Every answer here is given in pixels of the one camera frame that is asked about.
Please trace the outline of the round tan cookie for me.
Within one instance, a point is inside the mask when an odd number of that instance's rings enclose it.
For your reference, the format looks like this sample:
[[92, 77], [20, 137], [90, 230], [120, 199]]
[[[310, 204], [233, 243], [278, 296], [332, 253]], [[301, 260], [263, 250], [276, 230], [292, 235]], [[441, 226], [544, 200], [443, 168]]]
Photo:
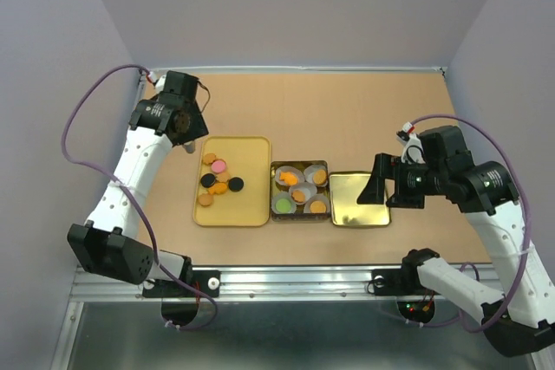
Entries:
[[312, 181], [316, 186], [325, 186], [327, 178], [327, 172], [324, 169], [318, 169], [312, 175]]
[[327, 205], [321, 200], [315, 200], [310, 204], [310, 212], [313, 214], [326, 213]]

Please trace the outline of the orange fish cookie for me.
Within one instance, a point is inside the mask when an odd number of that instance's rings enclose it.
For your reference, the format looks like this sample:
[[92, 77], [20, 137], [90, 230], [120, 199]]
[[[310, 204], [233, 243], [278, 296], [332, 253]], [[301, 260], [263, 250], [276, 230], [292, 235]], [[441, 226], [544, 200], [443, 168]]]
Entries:
[[293, 186], [299, 182], [298, 176], [294, 172], [280, 172], [279, 180], [287, 186]]

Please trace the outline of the green round cookie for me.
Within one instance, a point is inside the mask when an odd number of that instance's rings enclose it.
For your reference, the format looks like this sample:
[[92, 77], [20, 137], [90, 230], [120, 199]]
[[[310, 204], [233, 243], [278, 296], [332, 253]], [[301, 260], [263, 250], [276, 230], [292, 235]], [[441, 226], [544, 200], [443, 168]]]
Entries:
[[275, 209], [278, 213], [290, 213], [291, 212], [291, 202], [287, 198], [280, 198], [275, 203]]

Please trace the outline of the metal tongs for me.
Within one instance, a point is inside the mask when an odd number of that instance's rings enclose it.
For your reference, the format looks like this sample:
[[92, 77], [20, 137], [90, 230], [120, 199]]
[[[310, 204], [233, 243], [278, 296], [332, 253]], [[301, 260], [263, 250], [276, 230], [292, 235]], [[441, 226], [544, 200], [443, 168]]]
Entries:
[[187, 142], [183, 145], [184, 149], [188, 154], [193, 154], [196, 149], [196, 145], [194, 141]]

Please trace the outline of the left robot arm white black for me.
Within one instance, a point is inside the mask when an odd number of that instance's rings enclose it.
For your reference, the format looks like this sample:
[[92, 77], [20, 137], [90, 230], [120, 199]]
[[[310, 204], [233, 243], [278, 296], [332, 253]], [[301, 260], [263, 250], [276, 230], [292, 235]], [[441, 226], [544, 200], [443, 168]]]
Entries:
[[196, 139], [208, 134], [197, 91], [203, 84], [194, 75], [169, 71], [159, 79], [140, 71], [155, 86], [150, 99], [139, 101], [131, 113], [120, 159], [111, 172], [69, 155], [67, 134], [61, 138], [63, 157], [108, 178], [100, 201], [83, 224], [72, 224], [67, 239], [79, 264], [88, 273], [140, 284], [163, 280], [173, 295], [193, 287], [192, 262], [186, 256], [161, 251], [144, 205], [162, 162], [176, 146], [193, 153]]

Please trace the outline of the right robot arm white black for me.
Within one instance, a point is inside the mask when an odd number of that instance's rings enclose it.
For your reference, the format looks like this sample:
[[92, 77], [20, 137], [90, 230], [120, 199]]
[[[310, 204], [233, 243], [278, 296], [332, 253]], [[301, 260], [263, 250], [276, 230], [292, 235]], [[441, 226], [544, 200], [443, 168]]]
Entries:
[[530, 238], [529, 208], [507, 164], [477, 165], [457, 126], [416, 134], [406, 125], [403, 153], [378, 153], [356, 202], [421, 209], [428, 196], [456, 205], [478, 234], [499, 278], [491, 289], [450, 266], [431, 249], [411, 250], [399, 268], [385, 270], [376, 295], [443, 296], [478, 323], [505, 357], [536, 353], [554, 343], [554, 283]]

